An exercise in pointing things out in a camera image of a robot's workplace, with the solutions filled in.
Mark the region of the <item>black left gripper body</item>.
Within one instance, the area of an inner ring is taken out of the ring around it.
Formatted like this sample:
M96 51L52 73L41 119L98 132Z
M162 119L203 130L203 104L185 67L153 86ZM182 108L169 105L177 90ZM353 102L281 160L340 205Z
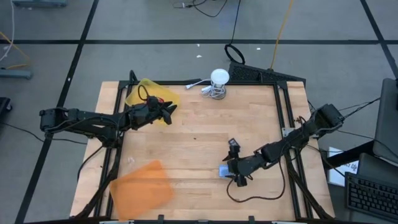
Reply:
M149 105L139 104L129 108L129 127L131 129L139 129L147 124L152 124L155 120L163 117L162 110L165 108L164 104Z

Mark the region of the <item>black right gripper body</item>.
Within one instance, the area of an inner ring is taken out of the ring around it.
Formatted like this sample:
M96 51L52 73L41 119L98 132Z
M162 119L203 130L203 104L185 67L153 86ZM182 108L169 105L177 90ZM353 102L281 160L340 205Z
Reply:
M238 187L247 186L246 179L252 180L251 174L260 167L264 167L266 160L263 155L258 152L255 152L252 156L239 157L241 147L234 138L230 139L228 144L228 155L232 157L232 159L228 161L229 175L238 176L237 180L234 180Z

